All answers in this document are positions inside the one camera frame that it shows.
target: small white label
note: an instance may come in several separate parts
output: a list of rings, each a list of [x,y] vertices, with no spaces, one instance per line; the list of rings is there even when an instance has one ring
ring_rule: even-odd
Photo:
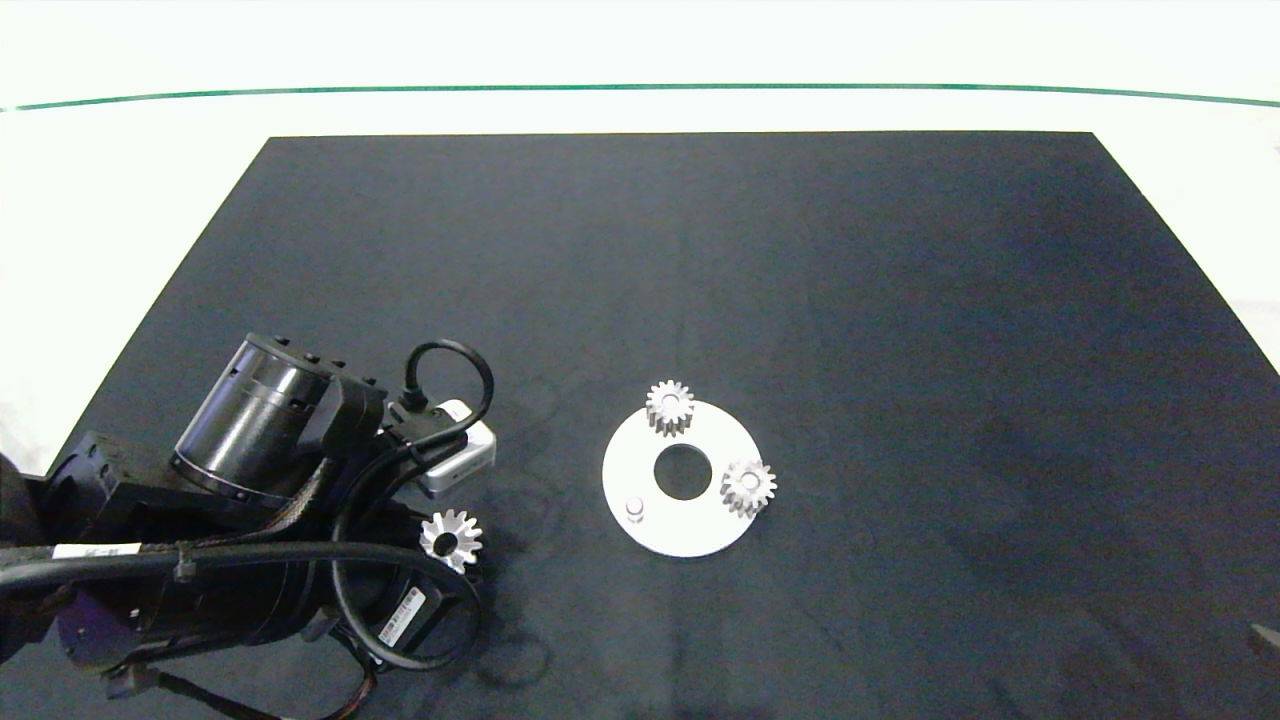
[[[410,621],[417,615],[417,611],[422,609],[422,603],[426,602],[426,596],[422,591],[411,587],[408,593],[404,594],[404,600],[401,601],[399,607],[396,612],[392,612],[390,620],[383,625],[383,632],[378,633],[378,639],[383,641],[389,646],[394,646],[399,637],[404,634],[404,629],[408,628]]]
[[[120,544],[55,544],[54,560],[61,557],[106,557],[109,555],[137,555],[142,550],[141,542],[125,542]]]

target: white disc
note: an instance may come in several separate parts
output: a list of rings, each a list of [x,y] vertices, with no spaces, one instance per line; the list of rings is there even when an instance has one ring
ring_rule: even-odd
[[[675,437],[655,432],[645,410],[636,410],[604,451],[604,500],[613,519],[640,544],[673,557],[723,550],[755,519],[731,511],[719,492],[721,477],[731,462],[760,460],[755,441],[728,413],[699,400],[692,405],[692,424]],[[671,497],[653,474],[658,455],[677,445],[701,451],[712,466],[710,484],[692,500]]]

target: black cable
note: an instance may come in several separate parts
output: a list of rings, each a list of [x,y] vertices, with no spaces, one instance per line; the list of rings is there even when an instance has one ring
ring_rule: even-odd
[[[234,717],[234,720],[280,720],[279,715],[255,710],[234,700],[209,692],[186,678],[170,675],[169,673],[156,673],[156,687],[202,702],[228,717]]]
[[[340,560],[399,565],[424,573],[465,602],[479,605],[471,583],[449,570],[444,564],[428,557],[421,551],[370,542],[271,542],[227,544],[216,547],[187,547],[179,553],[169,544],[145,544],[136,555],[109,555],[96,557],[61,557],[52,560],[52,547],[31,548],[42,552],[44,559],[20,560],[0,566],[0,594],[63,583],[105,580],[111,578],[145,578],[164,575],[178,566],[179,555],[192,562],[197,571],[207,568],[239,565],[265,565],[273,562],[307,562],[314,560]]]
[[[346,542],[347,527],[351,521],[351,515],[353,505],[346,505],[334,520],[333,532],[330,533],[330,539],[335,544],[351,544]],[[463,612],[468,614],[468,623],[466,629],[466,639],[454,647],[440,652],[438,655],[428,657],[413,657],[411,655],[404,655],[398,652],[396,648],[388,646],[369,628],[365,620],[360,616],[355,605],[351,601],[351,589],[347,587],[347,573],[342,562],[332,564],[333,575],[333,596],[338,603],[338,610],[342,612],[342,619],[347,624],[347,629],[355,635],[356,642],[365,647],[366,651],[380,659],[383,662],[394,665],[396,667],[402,667],[404,670],[436,670],[448,665],[449,662],[457,660],[462,653],[471,647],[475,642],[476,635],[480,633],[480,612],[479,612],[479,598],[476,597],[475,588],[471,583],[466,580],[462,575],[451,570],[443,562],[428,556],[421,555],[422,559],[430,560],[436,564],[439,570],[443,570],[451,575],[453,585],[461,584],[466,588],[465,594],[452,592],[449,587],[440,587],[440,591],[452,597],[461,597],[466,600],[467,607],[462,609]]]
[[[493,402],[493,370],[489,369],[489,363],[486,363],[485,359],[470,345],[443,337],[430,342],[424,342],[410,351],[408,359],[404,361],[404,389],[401,391],[401,404],[404,405],[407,410],[416,413],[426,407],[426,396],[422,393],[422,388],[417,384],[417,364],[422,360],[424,355],[433,350],[448,350],[466,357],[467,361],[471,363],[471,366],[476,369],[476,373],[480,374],[480,382],[484,384],[480,405],[477,405],[470,415],[454,423],[453,427],[435,433],[436,436],[451,437],[465,432],[467,428],[479,421],[480,418],[484,418],[485,413],[489,411],[489,405]],[[433,442],[430,442],[431,437],[434,436],[424,438],[426,445],[433,445]]]
[[[347,697],[347,701],[343,702],[338,710],[320,717],[320,720],[347,720],[356,715],[360,706],[364,705],[365,701],[369,700],[369,696],[378,688],[378,673],[374,666],[374,661],[369,659],[369,653],[361,652],[351,638],[340,633],[330,633],[330,635],[338,641],[338,644],[340,644],[356,660],[362,676],[360,684],[356,685],[356,689],[351,692],[349,697]],[[157,688],[202,702],[212,710],[216,710],[228,717],[233,717],[234,720],[283,720],[278,715],[256,710],[244,703],[207,691],[186,678],[179,678],[178,675],[173,675],[163,670],[156,670],[154,673]]]
[[[338,512],[338,518],[334,520],[333,532],[330,538],[334,542],[344,542],[347,538],[347,528],[352,521],[352,515],[355,514],[356,501],[364,495],[366,486],[372,486],[375,478],[378,478],[388,468],[392,468],[404,459],[410,457],[413,451],[433,450],[442,446],[460,434],[465,433],[467,428],[480,421],[481,418],[489,413],[489,406],[493,404],[493,370],[489,369],[489,363],[475,351],[475,348],[452,340],[434,340],[430,342],[424,342],[415,347],[404,363],[404,392],[402,393],[402,401],[406,407],[419,410],[426,405],[426,397],[422,396],[421,387],[417,383],[417,364],[422,359],[422,355],[431,350],[449,350],[457,352],[471,363],[471,366],[476,369],[480,375],[480,382],[483,384],[483,392],[480,397],[480,404],[475,410],[471,411],[466,418],[453,423],[448,428],[431,433],[424,438],[420,438],[407,446],[397,447],[394,450],[387,451],[378,457],[375,457],[369,465],[366,465],[352,482],[351,495],[348,496],[348,502],[343,505],[342,511]],[[355,527],[357,530],[362,529],[366,523],[374,518],[374,515],[381,510],[381,507],[390,501],[390,498],[408,482],[415,474],[404,473],[396,478],[393,482],[388,483],[378,497],[374,498],[367,506],[365,506],[362,515],[356,521]],[[448,662],[452,662],[458,656],[461,656],[466,650],[475,642],[475,637],[480,632],[480,616],[476,611],[476,606],[472,606],[470,612],[470,623],[467,628],[466,641],[454,646],[453,648],[442,652],[439,655],[429,656],[426,659],[413,657],[410,655],[401,653],[393,647],[378,639],[378,635],[369,628],[365,620],[360,616],[351,602],[351,591],[347,587],[347,573],[340,562],[333,562],[332,565],[333,575],[333,594],[338,601],[338,610],[342,612],[342,619],[347,624],[347,628],[355,635],[356,642],[362,644],[374,656],[379,657],[384,662],[402,667],[406,670],[435,670]],[[471,587],[466,579],[462,583],[467,587],[471,598],[475,598],[475,588]]]
[[[342,471],[342,460],[335,457],[325,457],[320,460],[316,469],[311,473],[306,484],[298,488],[298,492],[289,498],[270,520],[266,521],[261,528],[248,530],[244,533],[232,533],[227,536],[214,536],[210,538],[204,538],[196,541],[196,547],[212,547],[215,544],[230,544],[230,543],[244,543],[244,542],[262,542],[270,539],[280,533],[288,530],[293,525],[298,524],[303,516],[306,516],[307,510],[316,502],[324,498],[325,491],[335,480]]]

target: white background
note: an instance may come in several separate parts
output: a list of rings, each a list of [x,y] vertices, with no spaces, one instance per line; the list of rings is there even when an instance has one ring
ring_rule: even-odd
[[[0,3],[0,108],[255,87],[626,82],[1277,100],[1277,29],[1271,3]],[[800,129],[1094,132],[1280,366],[1280,109],[865,90],[152,100],[0,113],[0,450],[24,471],[46,470],[268,137]]]

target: bevel gear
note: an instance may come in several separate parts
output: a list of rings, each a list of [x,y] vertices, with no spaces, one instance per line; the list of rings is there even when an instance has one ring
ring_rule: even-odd
[[[644,406],[649,427],[664,436],[677,436],[694,421],[694,393],[676,380],[663,380],[649,388]]]
[[[762,507],[769,503],[773,491],[778,487],[769,466],[759,460],[732,462],[721,477],[721,495],[724,505],[739,518],[754,518]]]
[[[445,510],[434,514],[430,520],[422,520],[422,536],[419,538],[422,550],[431,557],[452,568],[456,573],[466,571],[467,565],[476,561],[476,551],[484,547],[476,538],[483,533],[476,527],[475,518],[467,518],[467,511]],[[443,546],[443,552],[436,548]]]

